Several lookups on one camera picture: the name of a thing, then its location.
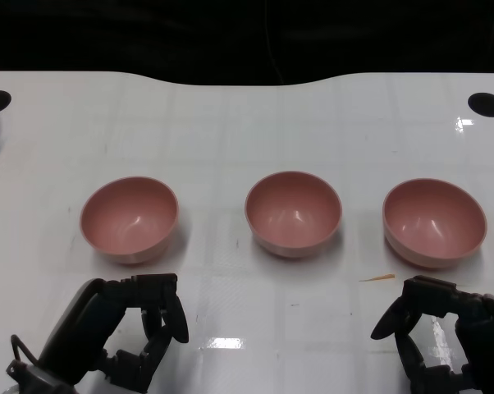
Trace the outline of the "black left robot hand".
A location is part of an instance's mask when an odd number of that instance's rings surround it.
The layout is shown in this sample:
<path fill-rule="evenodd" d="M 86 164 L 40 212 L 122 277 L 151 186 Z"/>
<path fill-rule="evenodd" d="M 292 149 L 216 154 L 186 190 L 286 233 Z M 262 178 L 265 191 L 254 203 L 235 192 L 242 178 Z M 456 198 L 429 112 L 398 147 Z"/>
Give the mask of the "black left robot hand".
<path fill-rule="evenodd" d="M 112 385 L 147 392 L 171 341 L 189 340 L 176 285 L 174 273 L 86 282 L 50 334 L 38 367 L 72 386 L 98 370 Z M 128 309 L 140 310 L 148 342 L 138 355 L 118 350 L 109 356 L 104 346 Z"/>

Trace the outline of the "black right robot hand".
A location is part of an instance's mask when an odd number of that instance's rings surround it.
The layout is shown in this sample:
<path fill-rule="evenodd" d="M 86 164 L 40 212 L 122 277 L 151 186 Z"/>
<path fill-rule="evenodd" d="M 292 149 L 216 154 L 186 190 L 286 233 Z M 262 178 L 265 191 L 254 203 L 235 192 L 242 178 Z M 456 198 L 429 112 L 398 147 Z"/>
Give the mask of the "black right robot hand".
<path fill-rule="evenodd" d="M 409 333 L 422 315 L 455 314 L 455 333 L 467 364 L 460 373 L 447 365 L 428 367 Z M 415 276 L 372 331 L 373 340 L 395 336 L 396 347 L 412 393 L 458 393 L 474 389 L 494 393 L 494 296 L 468 293 L 452 282 Z"/>

